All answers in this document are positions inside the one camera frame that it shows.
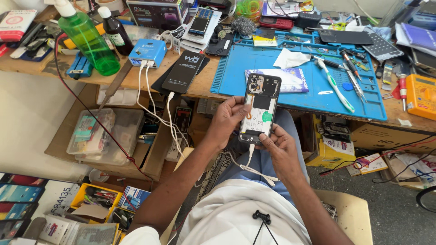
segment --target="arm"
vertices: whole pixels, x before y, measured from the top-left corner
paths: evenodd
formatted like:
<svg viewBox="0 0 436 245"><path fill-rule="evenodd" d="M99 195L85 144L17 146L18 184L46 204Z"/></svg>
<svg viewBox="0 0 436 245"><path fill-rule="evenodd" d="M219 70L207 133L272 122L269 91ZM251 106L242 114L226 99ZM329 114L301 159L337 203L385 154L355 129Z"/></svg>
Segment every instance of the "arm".
<svg viewBox="0 0 436 245"><path fill-rule="evenodd" d="M294 138L282 127L273 124L274 133L269 138L261 134L263 145L271 153L277 177L289 191L295 207L303 219L314 245L353 245L322 206L318 196L307 183L297 157Z"/></svg>
<svg viewBox="0 0 436 245"><path fill-rule="evenodd" d="M171 177L144 200L136 211L129 233L142 226L151 226L159 236L162 235L212 156L227 145L236 124L248 113L250 106L243 105L243 101L242 96L231 97L218 107L202 142Z"/></svg>

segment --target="red feature phone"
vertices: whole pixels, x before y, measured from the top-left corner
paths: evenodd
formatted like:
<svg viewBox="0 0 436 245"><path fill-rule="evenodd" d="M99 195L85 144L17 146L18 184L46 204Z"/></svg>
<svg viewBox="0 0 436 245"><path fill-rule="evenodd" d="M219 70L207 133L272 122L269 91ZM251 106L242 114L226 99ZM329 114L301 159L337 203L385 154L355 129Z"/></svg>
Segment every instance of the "red feature phone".
<svg viewBox="0 0 436 245"><path fill-rule="evenodd" d="M260 17L260 25L263 27L289 30L294 26L294 22L285 18Z"/></svg>

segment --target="hand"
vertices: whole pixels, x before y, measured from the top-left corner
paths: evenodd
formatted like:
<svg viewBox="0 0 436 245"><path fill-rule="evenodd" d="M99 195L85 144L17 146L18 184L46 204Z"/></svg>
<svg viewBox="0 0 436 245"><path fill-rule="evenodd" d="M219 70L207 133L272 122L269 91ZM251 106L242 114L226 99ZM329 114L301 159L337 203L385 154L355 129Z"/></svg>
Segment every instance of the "hand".
<svg viewBox="0 0 436 245"><path fill-rule="evenodd" d="M203 142L222 150L228 143L236 125L251 111L251 105L244 105L243 96L233 96L217 109Z"/></svg>
<svg viewBox="0 0 436 245"><path fill-rule="evenodd" d="M277 124L272 125L271 137L261 133L259 139L271 154L277 178L284 181L288 174L303 174L298 160L295 139Z"/></svg>

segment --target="green plastic bottle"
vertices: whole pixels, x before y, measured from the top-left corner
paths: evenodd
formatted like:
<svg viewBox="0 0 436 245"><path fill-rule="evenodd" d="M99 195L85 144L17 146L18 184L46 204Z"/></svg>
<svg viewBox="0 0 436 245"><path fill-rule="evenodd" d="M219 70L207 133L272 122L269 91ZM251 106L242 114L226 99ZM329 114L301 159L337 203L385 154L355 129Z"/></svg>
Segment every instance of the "green plastic bottle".
<svg viewBox="0 0 436 245"><path fill-rule="evenodd" d="M54 6L62 16L59 27L73 41L94 68L103 76L119 71L120 64L89 16L76 12L68 0L56 0Z"/></svg>

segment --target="wooden desk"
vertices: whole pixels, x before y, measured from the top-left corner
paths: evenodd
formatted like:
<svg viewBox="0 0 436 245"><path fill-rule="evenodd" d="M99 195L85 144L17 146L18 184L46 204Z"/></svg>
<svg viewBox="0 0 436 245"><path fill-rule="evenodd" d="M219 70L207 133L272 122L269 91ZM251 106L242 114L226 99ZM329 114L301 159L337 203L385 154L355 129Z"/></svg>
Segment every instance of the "wooden desk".
<svg viewBox="0 0 436 245"><path fill-rule="evenodd" d="M9 57L9 54L13 50L9 50L3 57L0 57L0 70L2 71L13 71L20 73L27 73L31 75L42 75L48 77L57 77L56 66L54 61L53 54L49 54L43 61L41 62L31 62L31 61L23 61L23 60L14 60ZM179 54L174 51L168 51L165 55L165 58L162 61L159 69L150 69L148 72L149 76L149 84L152 85L155 80L157 80L179 57ZM226 95L219 95L210 92L210 88L212 85L212 80L215 76L216 69L218 67L219 57L209 56L211 60L206 65L206 67L201 71L201 73L195 77L192 82L188 93L186 96L197 97L197 98L207 98L207 99L218 99L224 100L228 98ZM59 68L63 73L63 77L65 79L71 79L65 73L70 67L70 64L73 62L75 56L73 55L59 55ZM129 62L126 56L120 56L121 58L121 66L124 65L125 62ZM124 82L122 83L123 87L126 88L135 88L138 89L138 73L139 67L133 67ZM112 76L102 76L96 70L92 72L92 76L89 78L81 78L80 82L94 83L100 85L109 85L116 75ZM146 76L145 69L143 69L141 76L142 90L147 90L146 85ZM381 81L378 80L379 88L381 88ZM387 126L397 126L400 127L400 123L398 118L402 120L409 120L412 124L410 129L416 130L424 130L429 132L436 132L436 121L425 119L423 117L415 116L404 112L402 110L402 103L397 99L387 99L383 101L385 105L386 114L388 116L388 120L384 122L372 121L377 124L387 125ZM307 109L302 108L293 108L289 107L291 110L300 111L300 112L318 112L319 111L309 111ZM368 119L365 118L355 118L349 117L339 114L332 114L329 112L321 112L323 114L338 116L341 118L346 118L350 120L359 120L368 122Z"/></svg>

